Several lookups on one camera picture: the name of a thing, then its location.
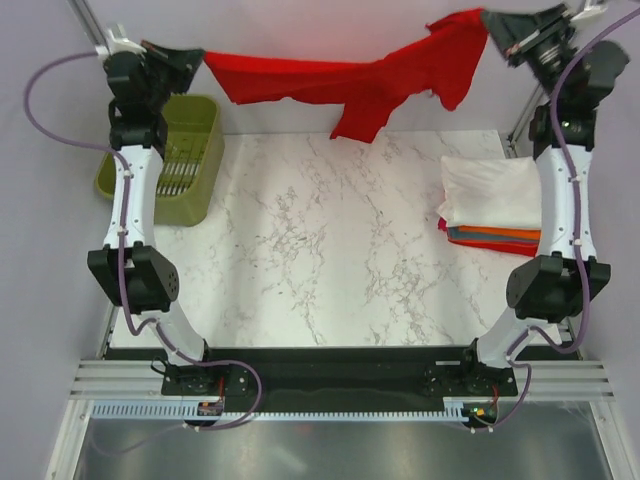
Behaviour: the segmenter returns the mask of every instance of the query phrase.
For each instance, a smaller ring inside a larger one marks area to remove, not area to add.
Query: green basket
[[[156,188],[154,222],[192,226],[207,216],[224,152],[220,108],[211,97],[175,95],[163,110],[169,125],[164,166]],[[95,185],[113,199],[116,170],[105,155]]]

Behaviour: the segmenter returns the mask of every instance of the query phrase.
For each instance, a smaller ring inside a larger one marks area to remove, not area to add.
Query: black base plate
[[[441,411],[442,397],[451,396],[449,387],[446,394],[434,396],[425,374],[436,362],[459,361],[466,348],[217,348],[209,351],[208,359],[241,360],[253,366],[264,386],[262,412]],[[106,358],[152,360],[158,356],[166,358],[158,349],[110,349]],[[548,347],[527,347],[518,356],[521,361],[576,358],[558,355]],[[251,375],[247,384],[246,396],[227,399],[227,411],[251,407],[256,394]],[[500,395],[512,394],[500,391]]]
[[[505,369],[499,381],[469,378],[459,365],[429,365],[427,394],[432,397],[493,397],[497,387],[501,397],[515,397],[518,387],[512,369]]]

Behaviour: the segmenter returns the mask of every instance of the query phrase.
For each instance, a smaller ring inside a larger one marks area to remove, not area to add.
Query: marble table
[[[155,232],[210,346],[468,344],[505,308],[508,275],[526,258],[450,244],[435,213],[440,157],[504,158],[495,131],[226,145],[207,218]],[[158,345],[150,330],[131,337],[119,315],[112,347]]]

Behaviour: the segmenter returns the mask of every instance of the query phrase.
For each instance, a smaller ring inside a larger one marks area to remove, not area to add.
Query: stack of folded cloths
[[[438,228],[450,242],[535,256],[540,241],[540,178],[531,157],[442,157],[445,201]]]

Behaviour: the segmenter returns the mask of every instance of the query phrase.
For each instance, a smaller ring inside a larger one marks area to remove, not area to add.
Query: red cloth
[[[482,9],[454,13],[427,28],[431,35],[371,63],[313,62],[208,52],[204,61],[232,102],[291,97],[344,104],[331,133],[371,143],[391,112],[414,93],[432,90],[447,110],[469,91],[487,41]]]

